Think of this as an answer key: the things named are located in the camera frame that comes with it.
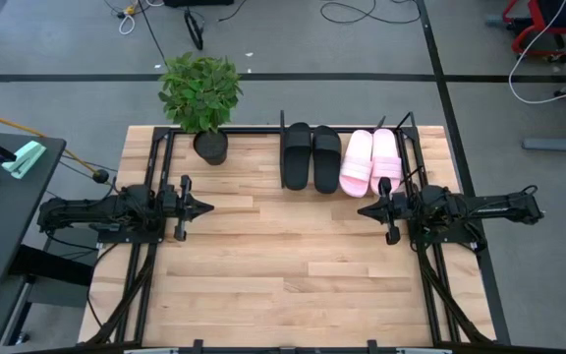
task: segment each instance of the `red chair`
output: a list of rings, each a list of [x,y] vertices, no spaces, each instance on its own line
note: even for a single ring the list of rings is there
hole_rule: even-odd
[[[528,43],[551,23],[564,0],[529,0],[529,18],[509,18],[508,13],[518,1],[510,1],[503,12],[502,21],[507,25],[506,28],[513,31],[517,36],[512,42],[512,50],[517,54],[522,54]],[[546,56],[550,62],[566,63],[566,40],[562,36],[562,34],[566,34],[566,3],[556,21],[545,33],[550,33],[553,36],[555,45],[551,48],[533,49],[537,46],[537,43],[535,43],[526,55]]]

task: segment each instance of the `wooden table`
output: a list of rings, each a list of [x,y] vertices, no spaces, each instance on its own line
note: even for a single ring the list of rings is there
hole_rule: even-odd
[[[154,127],[130,127],[118,185],[141,184]],[[458,191],[443,127],[419,127],[429,184]],[[350,135],[341,135],[343,151]],[[375,196],[322,195],[310,184],[283,190],[278,135],[231,135],[228,159],[209,166],[176,138],[169,183],[189,174],[195,198],[215,211],[187,224],[188,239],[160,244],[147,310],[144,346],[364,347],[429,346],[425,299],[407,227],[385,244],[385,225],[357,215]],[[164,147],[157,161],[162,161]],[[154,183],[158,183],[160,162]],[[131,245],[119,245],[97,266],[90,299],[105,321],[122,296]],[[494,337],[480,270],[472,252],[444,245],[456,301],[479,330]],[[436,299],[443,338],[448,329]],[[132,338],[136,299],[127,339]],[[80,340],[98,330],[88,308]]]

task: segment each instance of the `black desk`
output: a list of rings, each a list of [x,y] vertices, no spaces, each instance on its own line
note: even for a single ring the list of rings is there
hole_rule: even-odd
[[[65,148],[60,139],[0,134],[0,145],[11,151],[30,141],[47,150],[23,179],[12,177],[0,165],[0,340],[29,278],[88,285],[92,275],[92,266],[21,244]]]

